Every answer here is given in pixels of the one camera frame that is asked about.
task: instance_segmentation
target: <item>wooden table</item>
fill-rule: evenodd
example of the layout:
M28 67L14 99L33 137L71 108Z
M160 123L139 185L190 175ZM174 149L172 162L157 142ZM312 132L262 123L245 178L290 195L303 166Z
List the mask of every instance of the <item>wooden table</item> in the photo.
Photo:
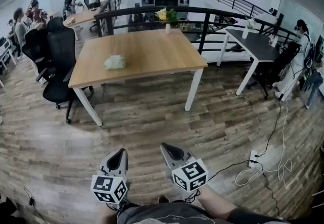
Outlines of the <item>wooden table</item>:
M92 11L91 9L87 9L87 10L83 10L81 13L75 14L75 15L71 15L68 18L66 18L66 20L63 22L63 24L68 27L68 28L73 28L74 33L75 33L75 38L77 40L79 40L78 36L76 35L76 31L75 31L75 27L79 24L85 23L85 22L89 22L89 21L93 21L95 20L94 16L96 14L98 14L100 11L100 8L97 8L95 11ZM67 21L71 18L74 17L75 18L75 22L71 23L71 24L67 24Z
M243 39L243 31L234 29L226 29L226 31L227 34L225 37L224 46L221 51L221 57L217 62L217 66L221 65L230 36L233 37L235 41L239 45L241 45L241 47L245 51L247 51L247 53L249 53L249 55L254 59L249 71L245 75L245 78L236 91L236 95L239 96L242 93L244 87L247 85L259 62L273 62L276 58L279 57L279 51L269 45L269 37L266 35L249 32L248 37L246 39Z
M124 56L126 67L104 69L104 62L111 55ZM83 87L144 76L195 71L185 104L185 110L189 111L205 67L205 60L179 29L172 29L169 34L164 29L130 32L87 40L77 59L69 87L74 89L93 120L101 126L102 121L83 93Z

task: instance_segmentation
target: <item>chair armrest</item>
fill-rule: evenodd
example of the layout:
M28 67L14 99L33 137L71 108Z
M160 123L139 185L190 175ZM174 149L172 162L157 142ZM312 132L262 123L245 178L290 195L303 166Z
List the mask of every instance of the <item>chair armrest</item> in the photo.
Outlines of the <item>chair armrest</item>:
M65 78L63 79L63 82L68 82L71 78L72 72L73 72L73 68L70 69L69 73L66 74Z
M38 82L43 77L43 75L46 73L47 70L48 68L45 68L41 71L41 73L36 78L36 82Z
M39 59L35 60L35 63L37 64L39 62L43 62L44 59L45 59L45 57L39 58Z

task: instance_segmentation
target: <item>tabletop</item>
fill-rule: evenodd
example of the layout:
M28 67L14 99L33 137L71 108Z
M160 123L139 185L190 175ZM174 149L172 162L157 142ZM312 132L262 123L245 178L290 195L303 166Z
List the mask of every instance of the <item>tabletop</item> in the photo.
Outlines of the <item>tabletop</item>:
M69 16L64 22L63 24L66 26L66 27L73 27L73 26L76 26L78 24L81 24L81 23L85 23L85 22L88 22L88 21L92 21L94 20L94 16L96 14L98 14L100 11L100 8L97 8L95 11L92 11L91 9L87 9L87 10L83 10L81 13L78 13L78 14L75 14L75 15L71 15ZM72 24L66 24L66 22L71 18L71 17L74 17L75 18L75 22L72 23Z
M266 35L249 32L248 37L243 39L243 31L234 29L226 29L226 31L237 40L239 45L250 52L252 57L260 62L272 62L279 56L279 51L268 43L269 37Z
M104 69L111 55L122 55L123 69ZM109 81L132 79L207 67L179 29L138 31L87 40L74 67L69 87L81 88Z

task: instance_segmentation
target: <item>wooden floor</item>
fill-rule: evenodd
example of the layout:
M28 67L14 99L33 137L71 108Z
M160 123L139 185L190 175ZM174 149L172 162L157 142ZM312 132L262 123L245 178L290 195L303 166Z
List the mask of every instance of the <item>wooden floor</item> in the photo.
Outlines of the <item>wooden floor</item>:
M178 190L165 176L161 142L186 145L210 173L247 160L252 149L265 149L279 104L272 92L264 101L259 86L236 96L244 70L244 66L210 66L190 112L184 111L184 104L191 73L95 86L90 101L104 122L98 127L79 101L73 103L72 125L66 124L65 107L57 110L42 97L45 85L35 82L27 58L9 65L0 76L6 86L0 88L3 198L28 204L26 186L47 223L94 223L97 201L90 193L92 175L107 154L126 148L132 201L154 203L160 194L178 199ZM306 110L304 100L297 92L288 102L283 162L291 158L293 170L285 172L286 187L276 173L266 174L285 219L308 208L310 195L322 181L318 148L323 143L324 102L317 96ZM282 103L277 129L260 159L267 170L276 169L280 160L285 115L286 103ZM275 216L275 202L260 173L246 186L235 185L236 174L245 169L246 163L223 171L211 187L237 205ZM238 182L244 183L254 172L244 173ZM21 215L30 223L43 223L30 207L23 208Z

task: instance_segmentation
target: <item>white table leg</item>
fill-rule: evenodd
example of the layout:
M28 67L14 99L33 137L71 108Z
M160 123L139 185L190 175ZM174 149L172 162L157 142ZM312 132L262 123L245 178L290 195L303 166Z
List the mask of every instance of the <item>white table leg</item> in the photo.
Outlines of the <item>white table leg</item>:
M11 53L10 51L8 51L8 53L9 53L9 55L10 55L12 61L14 62L14 64L17 65L17 62L16 62L14 56L12 55L12 53Z
M102 121L100 120L99 116L97 115L96 111L92 108L91 104L89 103L89 100L87 99L85 93L83 93L82 89L73 88L75 94L80 99L81 103L87 110L87 112L90 114L92 119L95 121L95 123L98 126L102 126Z
M75 34L75 39L76 39L76 40L79 40L79 38L78 38L78 36L77 36L77 33L76 33L76 29L75 29L75 27L73 27L73 30L74 30L74 34Z
M194 99L194 96L196 95L197 88L200 83L201 75L203 74L203 68L196 70L195 74L193 75L190 91L188 94L186 105L184 106L184 109L186 111L189 111Z
M6 64L5 64L5 62L3 60L1 60L1 63L3 65L3 67L5 68L5 70L8 70L8 68L6 67Z
M227 43L228 43L228 39L229 39L229 34L227 33L226 34L226 37L225 37L225 41L224 41L224 45L223 45L223 48L222 48L222 51L221 51L221 57L219 58L219 60L217 61L217 67L219 67L222 63L222 60L223 60L223 56L224 56L224 53L226 51L226 47L227 47Z
M247 74L245 75L245 78L243 79L241 85L239 86L238 90L236 91L236 95L240 95L244 89L244 87L247 85L247 83L249 82L249 79L251 78L252 74L254 73L257 65L259 64L259 60L254 60L249 71L247 72Z

